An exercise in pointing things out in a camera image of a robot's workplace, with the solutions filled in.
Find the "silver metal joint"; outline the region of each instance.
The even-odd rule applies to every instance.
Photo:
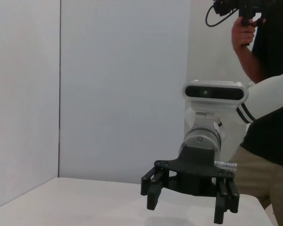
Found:
[[[215,161],[215,166],[217,166],[218,168],[221,168],[223,170],[228,170],[228,171],[231,171],[231,172],[236,172],[236,170],[237,170],[237,164],[236,163]]]

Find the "black cable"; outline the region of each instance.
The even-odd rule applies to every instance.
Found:
[[[213,7],[214,7],[214,6],[211,6],[211,7],[209,8],[209,10],[208,10],[208,12],[207,12],[207,15],[206,15],[206,25],[207,25],[208,27],[215,27],[215,26],[221,24],[224,20],[228,19],[231,15],[233,15],[235,12],[238,11],[238,9],[235,9],[235,10],[233,10],[229,15],[227,15],[225,18],[223,18],[222,20],[220,20],[217,24],[210,25],[210,24],[208,24],[208,15],[209,15],[209,13],[210,13],[210,11],[212,10]]]

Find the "white backdrop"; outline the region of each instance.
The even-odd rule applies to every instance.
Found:
[[[183,139],[190,0],[63,0],[60,176],[140,182]]]
[[[58,173],[59,0],[0,0],[0,205]]]

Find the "man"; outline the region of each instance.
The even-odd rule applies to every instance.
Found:
[[[232,29],[232,43],[240,63],[255,83],[283,74],[283,0],[268,8],[258,27],[252,51],[245,44],[254,38],[256,22]],[[257,197],[266,208],[273,205],[283,226],[283,108],[254,121],[231,162],[238,164],[235,183],[241,194]]]

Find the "white table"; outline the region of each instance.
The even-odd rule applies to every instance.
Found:
[[[0,226],[215,226],[215,198],[163,189],[155,211],[140,186],[57,178],[0,207]],[[258,200],[241,195],[223,226],[272,226]]]

